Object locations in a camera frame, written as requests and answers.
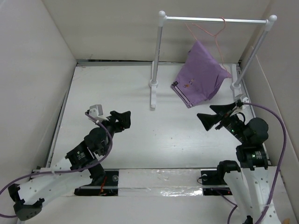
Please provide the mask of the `purple trousers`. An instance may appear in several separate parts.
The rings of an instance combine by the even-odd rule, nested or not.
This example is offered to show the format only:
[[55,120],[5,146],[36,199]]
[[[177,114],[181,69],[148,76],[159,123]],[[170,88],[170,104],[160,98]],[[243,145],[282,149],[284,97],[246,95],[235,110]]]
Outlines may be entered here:
[[231,74],[220,66],[201,42],[196,41],[171,88],[187,108],[192,108],[211,100],[226,78],[231,78]]

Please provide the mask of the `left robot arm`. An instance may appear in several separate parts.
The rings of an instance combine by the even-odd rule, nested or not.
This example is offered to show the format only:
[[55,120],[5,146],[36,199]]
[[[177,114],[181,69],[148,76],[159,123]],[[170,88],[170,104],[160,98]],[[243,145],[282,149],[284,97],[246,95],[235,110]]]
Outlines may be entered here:
[[91,110],[85,114],[96,128],[82,142],[48,171],[31,173],[24,176],[30,179],[28,182],[18,184],[18,178],[6,187],[19,220],[27,221],[35,217],[48,203],[72,189],[104,182],[106,173],[101,162],[112,150],[113,136],[130,128],[131,112],[111,111],[105,118],[93,117]]

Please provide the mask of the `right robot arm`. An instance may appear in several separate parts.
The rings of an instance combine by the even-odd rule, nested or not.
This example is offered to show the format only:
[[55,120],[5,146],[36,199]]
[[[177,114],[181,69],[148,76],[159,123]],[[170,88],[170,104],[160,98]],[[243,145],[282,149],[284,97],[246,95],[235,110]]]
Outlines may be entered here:
[[269,126],[261,118],[252,118],[248,123],[240,120],[238,114],[249,102],[238,100],[229,105],[212,105],[214,115],[198,113],[197,117],[209,131],[225,128],[240,145],[236,147],[237,161],[219,162],[217,181],[227,184],[240,211],[244,224],[279,224],[272,200],[279,169],[272,184],[269,183],[269,162],[263,147],[268,139]]

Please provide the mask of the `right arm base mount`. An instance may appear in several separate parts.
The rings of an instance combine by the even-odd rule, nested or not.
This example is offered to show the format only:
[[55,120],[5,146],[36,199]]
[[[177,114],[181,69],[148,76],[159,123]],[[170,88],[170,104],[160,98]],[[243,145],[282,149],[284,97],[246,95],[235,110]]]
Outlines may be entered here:
[[224,181],[224,175],[232,171],[241,171],[236,161],[221,161],[217,168],[202,169],[201,177],[197,182],[203,187],[203,196],[232,196],[228,184]]

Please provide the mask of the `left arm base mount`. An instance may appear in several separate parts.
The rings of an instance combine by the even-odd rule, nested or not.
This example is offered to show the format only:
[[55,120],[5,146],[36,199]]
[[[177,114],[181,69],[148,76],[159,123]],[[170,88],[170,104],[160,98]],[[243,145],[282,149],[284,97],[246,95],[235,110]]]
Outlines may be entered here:
[[119,169],[105,169],[105,175],[99,182],[76,188],[76,196],[118,196]]

